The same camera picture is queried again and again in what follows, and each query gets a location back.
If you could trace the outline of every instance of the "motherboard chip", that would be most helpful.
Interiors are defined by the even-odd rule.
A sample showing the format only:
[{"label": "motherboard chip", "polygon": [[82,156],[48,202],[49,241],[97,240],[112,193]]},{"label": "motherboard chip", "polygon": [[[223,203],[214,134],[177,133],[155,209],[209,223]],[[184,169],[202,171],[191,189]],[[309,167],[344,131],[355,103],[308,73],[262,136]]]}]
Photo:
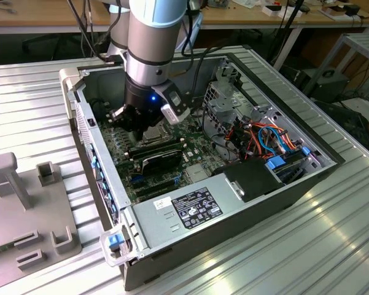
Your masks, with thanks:
[{"label": "motherboard chip", "polygon": [[197,183],[209,177],[206,170],[202,167],[202,164],[189,166],[185,170],[193,183]]},{"label": "motherboard chip", "polygon": [[146,143],[149,143],[151,141],[159,140],[162,137],[160,129],[156,127],[149,127],[144,133],[143,133],[143,140]]}]

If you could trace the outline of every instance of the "metal frame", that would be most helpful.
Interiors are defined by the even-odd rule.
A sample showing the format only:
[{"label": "metal frame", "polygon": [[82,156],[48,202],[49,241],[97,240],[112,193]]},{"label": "metal frame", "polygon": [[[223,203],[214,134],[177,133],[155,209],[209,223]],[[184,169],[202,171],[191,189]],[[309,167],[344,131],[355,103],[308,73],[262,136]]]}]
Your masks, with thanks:
[{"label": "metal frame", "polygon": [[[137,294],[369,291],[369,152],[253,50],[229,47],[218,53],[226,52],[250,67],[346,163],[294,206],[140,287]],[[101,221],[57,81],[61,68],[100,64],[94,58],[0,66],[0,140],[22,151],[20,170],[43,157],[60,165],[83,246],[79,255],[8,284],[0,294],[124,293],[120,272],[104,262],[98,244]],[[243,88],[258,104],[264,102],[249,81]],[[24,144],[12,147],[11,136]]]},{"label": "metal frame", "polygon": [[336,44],[333,46],[329,54],[325,57],[322,64],[316,71],[315,75],[308,82],[307,86],[303,90],[303,93],[308,95],[315,86],[316,82],[325,71],[326,67],[332,62],[335,55],[340,51],[340,48],[344,45],[348,45],[351,49],[343,58],[343,60],[337,66],[337,70],[341,71],[347,65],[348,61],[353,57],[353,55],[358,52],[369,59],[369,33],[362,34],[342,34],[338,38]]}]

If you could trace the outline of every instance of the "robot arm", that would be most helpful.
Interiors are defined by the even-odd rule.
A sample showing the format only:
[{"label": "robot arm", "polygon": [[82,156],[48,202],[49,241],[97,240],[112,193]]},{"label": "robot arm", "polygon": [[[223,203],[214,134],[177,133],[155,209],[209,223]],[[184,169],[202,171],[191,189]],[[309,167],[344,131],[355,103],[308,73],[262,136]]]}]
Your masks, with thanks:
[{"label": "robot arm", "polygon": [[[120,5],[111,39],[126,50],[125,100],[111,119],[140,139],[163,116],[177,124],[189,114],[185,98],[168,79],[187,0],[121,0]],[[111,21],[117,18],[114,12]]]}]

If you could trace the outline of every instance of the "sticker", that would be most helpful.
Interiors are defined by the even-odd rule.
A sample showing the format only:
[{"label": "sticker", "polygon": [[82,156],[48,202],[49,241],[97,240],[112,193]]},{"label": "sticker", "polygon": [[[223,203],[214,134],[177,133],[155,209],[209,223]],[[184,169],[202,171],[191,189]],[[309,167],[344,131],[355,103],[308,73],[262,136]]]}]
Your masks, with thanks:
[{"label": "sticker", "polygon": [[163,199],[157,200],[153,202],[154,207],[159,210],[165,207],[168,207],[170,205],[172,205],[171,203],[171,197],[165,197]]},{"label": "sticker", "polygon": [[207,187],[183,195],[171,203],[186,229],[192,229],[222,214]]}]

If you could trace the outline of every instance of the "gray bracket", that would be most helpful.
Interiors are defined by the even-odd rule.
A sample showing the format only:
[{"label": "gray bracket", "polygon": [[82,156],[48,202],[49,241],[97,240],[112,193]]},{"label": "gray bracket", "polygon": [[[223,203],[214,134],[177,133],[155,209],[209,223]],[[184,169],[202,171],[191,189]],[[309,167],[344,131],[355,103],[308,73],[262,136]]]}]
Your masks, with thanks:
[{"label": "gray bracket", "polygon": [[57,171],[55,171],[52,162],[38,164],[36,169],[41,186],[48,186],[58,181]]},{"label": "gray bracket", "polygon": [[16,169],[18,168],[17,158],[13,152],[0,154],[0,197],[10,194],[10,188],[18,196],[25,210],[32,208],[30,196],[27,193],[25,185],[19,178]]},{"label": "gray bracket", "polygon": [[17,267],[20,270],[28,269],[29,267],[40,264],[46,259],[44,252],[41,249],[37,249],[25,255],[17,257]]},{"label": "gray bracket", "polygon": [[14,238],[14,246],[16,249],[20,250],[41,240],[42,237],[39,235],[38,231],[34,230],[32,232],[28,232],[27,234],[21,235],[20,237]]},{"label": "gray bracket", "polygon": [[0,155],[0,286],[82,249],[60,167],[17,168],[13,153]]},{"label": "gray bracket", "polygon": [[68,226],[66,226],[66,234],[67,236],[65,238],[59,238],[56,237],[54,232],[50,232],[52,246],[57,254],[68,252],[76,246],[76,241],[73,239],[71,230]]}]

